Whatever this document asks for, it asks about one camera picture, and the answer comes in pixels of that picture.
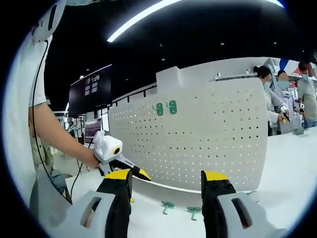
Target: green hook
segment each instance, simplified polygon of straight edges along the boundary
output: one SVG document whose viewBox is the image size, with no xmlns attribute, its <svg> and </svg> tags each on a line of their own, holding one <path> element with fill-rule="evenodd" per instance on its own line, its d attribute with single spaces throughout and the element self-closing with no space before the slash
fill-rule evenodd
<svg viewBox="0 0 317 238">
<path fill-rule="evenodd" d="M 168 202 L 168 201 L 162 201 L 163 206 L 165 207 L 163 214 L 167 215 L 166 210 L 168 209 L 168 207 L 174 207 L 174 203 L 172 202 Z"/>
<path fill-rule="evenodd" d="M 194 218 L 195 212 L 199 212 L 202 210 L 201 207 L 187 207 L 187 209 L 192 212 L 192 221 L 196 221 L 197 219 Z"/>
</svg>

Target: screen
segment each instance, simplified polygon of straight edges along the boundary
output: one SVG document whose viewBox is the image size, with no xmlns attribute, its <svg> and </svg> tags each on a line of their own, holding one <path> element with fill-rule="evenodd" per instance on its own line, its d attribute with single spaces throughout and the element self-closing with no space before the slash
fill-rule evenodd
<svg viewBox="0 0 317 238">
<path fill-rule="evenodd" d="M 70 86 L 68 114 L 93 112 L 96 107 L 111 104 L 111 65 L 78 80 Z"/>
</svg>

